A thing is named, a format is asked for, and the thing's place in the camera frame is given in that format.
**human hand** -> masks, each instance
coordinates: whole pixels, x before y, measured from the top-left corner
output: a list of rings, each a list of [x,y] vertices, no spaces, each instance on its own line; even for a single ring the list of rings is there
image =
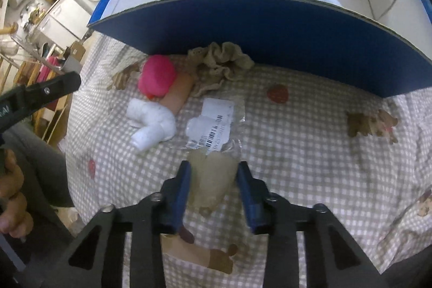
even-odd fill
[[[19,191],[24,175],[12,150],[5,151],[4,163],[6,174],[0,177],[0,198],[4,205],[4,212],[0,215],[0,233],[20,238],[33,229],[33,219],[26,211],[27,200]]]

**barcode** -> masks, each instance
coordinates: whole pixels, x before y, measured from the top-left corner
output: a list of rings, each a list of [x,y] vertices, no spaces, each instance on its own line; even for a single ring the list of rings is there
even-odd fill
[[[213,139],[216,136],[216,131],[217,131],[217,125],[213,126],[212,129],[210,130],[209,137],[207,138],[207,143],[206,143],[207,148],[210,148],[212,146]]]

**pink ball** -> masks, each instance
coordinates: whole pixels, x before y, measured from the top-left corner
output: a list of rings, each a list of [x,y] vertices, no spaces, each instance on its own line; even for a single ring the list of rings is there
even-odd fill
[[[154,55],[144,64],[138,80],[138,89],[149,99],[163,97],[174,82],[177,73],[167,56]]]

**screw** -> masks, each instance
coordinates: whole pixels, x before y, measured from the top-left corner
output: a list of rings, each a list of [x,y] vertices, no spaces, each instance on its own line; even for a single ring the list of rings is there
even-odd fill
[[[114,210],[114,205],[113,204],[107,205],[104,208],[102,208],[102,212],[111,212],[113,210]]]
[[[314,209],[322,214],[327,212],[327,206],[324,204],[315,204]]]
[[[277,202],[277,194],[276,193],[270,193],[269,197],[267,198],[269,202]]]
[[[153,193],[151,196],[150,196],[150,200],[152,201],[152,202],[160,202],[161,200],[162,200],[162,198],[163,198],[163,195],[162,195],[162,193]]]

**tablecloth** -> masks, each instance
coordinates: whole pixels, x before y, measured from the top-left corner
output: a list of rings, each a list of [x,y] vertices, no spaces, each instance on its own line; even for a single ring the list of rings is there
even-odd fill
[[[107,36],[96,37],[73,96],[66,137],[70,191],[85,222],[102,205],[124,207],[158,191],[187,154],[168,142],[137,154],[129,143],[134,129],[125,117],[131,98],[144,99],[137,78],[131,77],[125,90],[106,87],[113,67],[143,54]],[[181,69],[184,56],[172,59]],[[287,103],[267,98],[273,84],[288,87]],[[241,158],[270,191],[293,204],[326,204],[381,272],[432,243],[432,215],[417,214],[417,200],[432,184],[431,88],[381,99],[312,74],[255,65],[245,81],[225,82],[224,89],[245,97]],[[187,140],[187,119],[200,114],[205,97],[188,99],[177,116],[177,138]],[[348,137],[346,112],[372,115],[378,109],[399,119],[398,144],[376,136]],[[164,255],[168,287],[262,286],[267,237],[250,233],[234,185],[210,216],[187,210],[184,225],[205,248],[226,251],[236,244],[235,270],[227,275]],[[300,240],[304,286],[302,251]]]

